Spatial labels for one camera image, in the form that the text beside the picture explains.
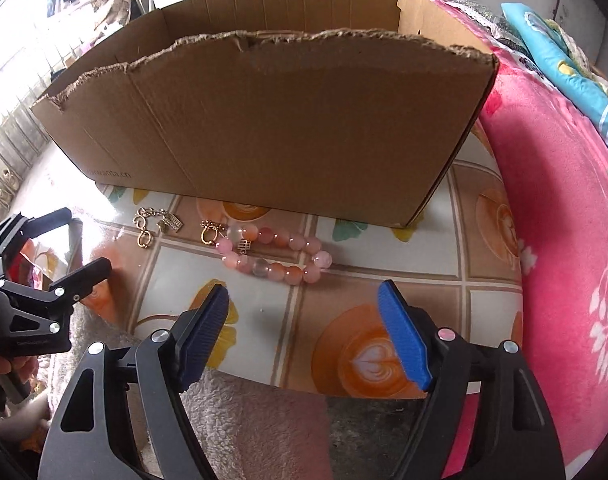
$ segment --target turquoise fabric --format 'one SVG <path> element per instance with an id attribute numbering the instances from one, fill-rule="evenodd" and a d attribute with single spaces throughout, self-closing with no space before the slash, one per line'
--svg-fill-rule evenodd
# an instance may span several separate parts
<path id="1" fill-rule="evenodd" d="M 568 50 L 560 35 L 532 9 L 524 4 L 502 4 L 502 10 L 508 22 L 519 31 L 539 69 L 591 120 L 608 146 L 608 96 L 602 88 L 580 74 L 567 56 Z"/>

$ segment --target brown cardboard box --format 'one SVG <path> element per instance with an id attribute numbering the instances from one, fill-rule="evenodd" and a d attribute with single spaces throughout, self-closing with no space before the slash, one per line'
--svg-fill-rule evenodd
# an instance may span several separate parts
<path id="1" fill-rule="evenodd" d="M 396 227 L 496 71 L 429 0 L 185 0 L 90 50 L 33 111 L 98 182 Z"/>

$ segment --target pink blanket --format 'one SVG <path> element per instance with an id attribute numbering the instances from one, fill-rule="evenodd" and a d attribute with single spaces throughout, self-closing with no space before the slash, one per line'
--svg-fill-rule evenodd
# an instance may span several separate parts
<path id="1" fill-rule="evenodd" d="M 501 62 L 480 120 L 522 252 L 524 352 L 572 478 L 608 431 L 608 149 L 589 120 L 517 54 L 433 1 Z M 462 429 L 471 429 L 474 401 Z M 461 431 L 448 474 L 461 468 L 466 447 Z"/>

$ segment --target silver bolt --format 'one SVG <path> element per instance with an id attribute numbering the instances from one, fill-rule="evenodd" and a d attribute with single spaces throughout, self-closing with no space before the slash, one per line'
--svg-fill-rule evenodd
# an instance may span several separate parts
<path id="1" fill-rule="evenodd" d="M 437 333 L 437 337 L 442 341 L 453 341 L 455 339 L 455 332 L 450 328 L 441 328 Z"/>
<path id="2" fill-rule="evenodd" d="M 150 336 L 153 343 L 163 343 L 168 339 L 168 330 L 158 330 L 157 332 L 153 332 Z"/>
<path id="3" fill-rule="evenodd" d="M 104 350 L 104 343 L 100 343 L 99 341 L 92 343 L 91 346 L 88 347 L 88 353 L 91 355 L 97 355 L 102 350 Z"/>
<path id="4" fill-rule="evenodd" d="M 517 346 L 517 343 L 515 341 L 511 341 L 510 339 L 505 341 L 502 346 L 509 354 L 517 354 L 518 350 L 520 349 L 520 347 Z"/>

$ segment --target pink beaded bracelet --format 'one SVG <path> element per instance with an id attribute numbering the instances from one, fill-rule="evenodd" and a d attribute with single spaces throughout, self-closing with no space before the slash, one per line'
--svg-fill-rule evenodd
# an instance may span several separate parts
<path id="1" fill-rule="evenodd" d="M 315 283 L 321 277 L 320 269 L 328 269 L 333 263 L 331 255 L 322 250 L 322 242 L 315 236 L 305 238 L 297 233 L 291 235 L 286 229 L 278 229 L 276 232 L 268 227 L 258 229 L 254 224 L 227 228 L 224 224 L 204 221 L 202 227 L 202 241 L 207 245 L 215 245 L 227 268 L 237 269 L 244 274 L 254 274 L 259 278 L 268 278 L 272 282 L 284 280 L 289 285 L 299 285 L 302 281 Z M 209 230 L 215 232 L 211 240 L 206 239 Z M 273 243 L 281 248 L 288 246 L 293 251 L 304 250 L 311 255 L 311 263 L 300 269 L 296 265 L 286 267 L 278 262 L 269 264 L 263 258 L 252 258 L 246 252 L 255 241 L 264 245 Z M 233 250 L 234 244 L 239 253 Z"/>

